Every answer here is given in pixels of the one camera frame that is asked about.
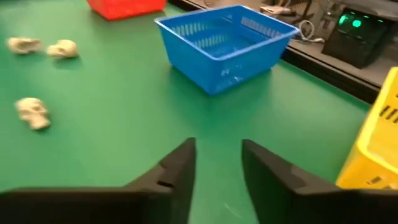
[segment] plastic basket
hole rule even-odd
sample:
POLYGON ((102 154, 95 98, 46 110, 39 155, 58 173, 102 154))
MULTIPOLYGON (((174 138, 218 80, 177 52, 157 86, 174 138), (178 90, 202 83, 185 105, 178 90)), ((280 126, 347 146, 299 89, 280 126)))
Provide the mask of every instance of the plastic basket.
POLYGON ((107 20, 161 11, 166 6, 166 0, 87 0, 87 3, 107 20))
POLYGON ((398 188, 398 68, 392 68, 336 182, 342 188, 398 188))
POLYGON ((155 21, 170 63, 210 95, 270 69, 299 31, 244 6, 155 21))

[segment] skull model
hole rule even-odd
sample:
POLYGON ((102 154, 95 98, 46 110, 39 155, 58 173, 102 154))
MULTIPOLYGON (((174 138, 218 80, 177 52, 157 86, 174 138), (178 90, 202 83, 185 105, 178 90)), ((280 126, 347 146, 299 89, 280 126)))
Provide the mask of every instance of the skull model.
POLYGON ((27 37, 11 37, 7 40, 8 48, 15 54, 29 54, 40 50, 40 40, 27 37))
POLYGON ((49 56, 58 58, 77 57, 77 46, 71 40, 58 40, 55 45, 50 45, 47 49, 49 56))
POLYGON ((23 98, 16 103, 21 120, 27 121, 32 129, 43 129, 50 125, 48 111, 43 101, 36 98, 23 98))

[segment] red basket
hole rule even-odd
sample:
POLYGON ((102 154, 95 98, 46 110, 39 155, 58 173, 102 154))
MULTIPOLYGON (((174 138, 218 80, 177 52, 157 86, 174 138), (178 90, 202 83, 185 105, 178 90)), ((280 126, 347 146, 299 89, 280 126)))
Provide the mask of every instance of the red basket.
POLYGON ((166 0, 87 0, 90 7, 107 20, 124 19, 161 11, 166 0))

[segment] basket rim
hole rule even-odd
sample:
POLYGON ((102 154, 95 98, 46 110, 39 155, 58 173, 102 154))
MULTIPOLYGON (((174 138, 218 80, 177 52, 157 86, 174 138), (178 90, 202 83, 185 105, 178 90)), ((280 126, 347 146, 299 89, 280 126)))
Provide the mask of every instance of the basket rim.
POLYGON ((249 7, 242 6, 242 5, 224 6, 224 7, 214 7, 214 8, 211 8, 211 9, 209 9, 209 10, 207 10, 207 9, 199 9, 199 10, 196 10, 196 11, 193 11, 193 12, 187 12, 187 13, 184 13, 184 14, 181 14, 181 15, 177 15, 177 16, 170 16, 170 17, 164 16, 164 17, 156 18, 154 21, 155 21, 155 23, 158 24, 161 28, 163 28, 163 29, 169 31, 170 33, 172 33, 173 35, 177 36, 179 39, 181 39, 182 41, 184 41, 184 42, 187 43, 188 45, 191 45, 194 49, 196 49, 197 51, 199 51, 201 54, 206 55, 208 58, 210 58, 210 59, 212 59, 212 60, 215 60, 215 61, 223 61, 223 60, 227 60, 227 59, 229 59, 229 58, 233 58, 233 57, 235 57, 235 56, 237 56, 237 55, 245 54, 246 52, 249 52, 249 51, 251 51, 251 50, 253 50, 253 49, 262 47, 262 46, 267 45, 267 44, 271 44, 271 43, 273 43, 273 42, 277 42, 277 41, 279 41, 279 40, 281 40, 281 39, 284 39, 284 38, 293 36, 293 35, 295 35, 295 34, 297 34, 297 33, 299 32, 299 29, 298 29, 297 27, 295 27, 295 26, 292 26, 292 25, 287 24, 287 23, 285 23, 285 22, 283 22, 283 21, 280 21, 280 20, 278 20, 278 19, 275 19, 275 18, 273 18, 273 17, 271 17, 271 16, 267 16, 267 15, 265 15, 265 14, 262 14, 262 13, 257 12, 257 11, 255 11, 255 10, 249 8, 249 7), (282 35, 280 35, 280 36, 278 36, 278 37, 274 37, 274 38, 271 38, 271 39, 268 39, 268 40, 264 40, 264 41, 262 41, 262 42, 259 42, 259 43, 254 44, 254 45, 250 45, 250 46, 248 46, 248 47, 245 47, 245 48, 243 48, 243 49, 241 49, 241 50, 237 50, 237 51, 232 52, 232 53, 230 53, 230 54, 226 54, 226 55, 224 55, 224 56, 222 56, 222 57, 214 57, 214 56, 210 55, 209 53, 205 52, 204 50, 202 50, 201 48, 197 47, 195 44, 193 44, 192 42, 190 42, 190 41, 187 40, 186 38, 182 37, 181 35, 178 35, 178 34, 177 34, 176 32, 174 32, 172 29, 168 28, 167 26, 165 26, 165 25, 163 24, 163 21, 167 21, 167 20, 170 20, 170 19, 175 19, 175 18, 178 18, 178 17, 185 17, 185 16, 194 15, 194 14, 206 13, 207 11, 219 11, 219 10, 224 10, 224 9, 229 9, 229 8, 234 8, 234 7, 243 8, 243 9, 252 11, 252 12, 254 12, 254 13, 260 14, 260 15, 262 15, 262 16, 268 17, 269 19, 272 19, 272 20, 274 20, 274 21, 280 22, 280 23, 283 24, 283 25, 286 25, 286 26, 289 26, 289 27, 293 28, 293 30, 290 31, 290 32, 288 32, 288 33, 286 33, 286 34, 282 34, 282 35))
POLYGON ((397 76, 398 76, 398 67, 392 67, 387 75, 386 80, 384 81, 379 96, 377 97, 375 104, 373 105, 371 112, 369 113, 368 118, 366 119, 363 125, 363 128, 361 130, 361 133, 359 134, 356 144, 359 149, 359 152, 362 153, 364 156, 366 156, 368 159, 372 160, 373 162, 379 164, 383 168, 388 169, 389 171, 394 172, 395 174, 398 175, 397 167, 394 167, 390 163, 382 160, 381 158, 372 155, 368 151, 368 145, 371 140, 371 136, 379 119, 380 109, 383 107, 384 102, 386 101, 389 95, 388 93, 392 86, 393 81, 396 78, 398 78, 397 76))

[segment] yellow crate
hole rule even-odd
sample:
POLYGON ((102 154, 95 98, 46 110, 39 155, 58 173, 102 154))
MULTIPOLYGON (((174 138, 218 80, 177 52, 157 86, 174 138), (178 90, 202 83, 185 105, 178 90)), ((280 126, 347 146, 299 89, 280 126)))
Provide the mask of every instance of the yellow crate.
POLYGON ((388 73, 336 185, 398 189, 398 67, 388 73))

